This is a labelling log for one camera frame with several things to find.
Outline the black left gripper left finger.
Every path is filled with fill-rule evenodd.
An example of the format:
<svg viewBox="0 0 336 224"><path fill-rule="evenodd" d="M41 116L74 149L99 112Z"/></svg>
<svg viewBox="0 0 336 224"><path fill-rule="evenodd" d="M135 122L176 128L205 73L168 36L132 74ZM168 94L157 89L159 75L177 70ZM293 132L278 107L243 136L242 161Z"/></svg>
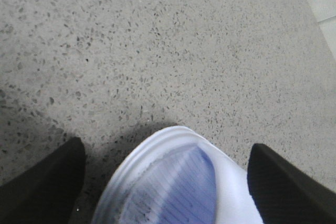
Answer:
<svg viewBox="0 0 336 224"><path fill-rule="evenodd" d="M1 186L1 223L68 223L85 178L85 147L73 137Z"/></svg>

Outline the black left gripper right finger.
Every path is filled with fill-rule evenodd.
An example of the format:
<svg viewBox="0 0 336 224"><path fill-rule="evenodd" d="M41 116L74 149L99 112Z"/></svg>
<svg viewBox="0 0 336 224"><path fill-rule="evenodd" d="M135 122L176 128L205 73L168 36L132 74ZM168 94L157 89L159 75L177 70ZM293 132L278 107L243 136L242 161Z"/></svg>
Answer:
<svg viewBox="0 0 336 224"><path fill-rule="evenodd" d="M264 223L335 223L335 193L265 144L252 146L247 182Z"/></svg>

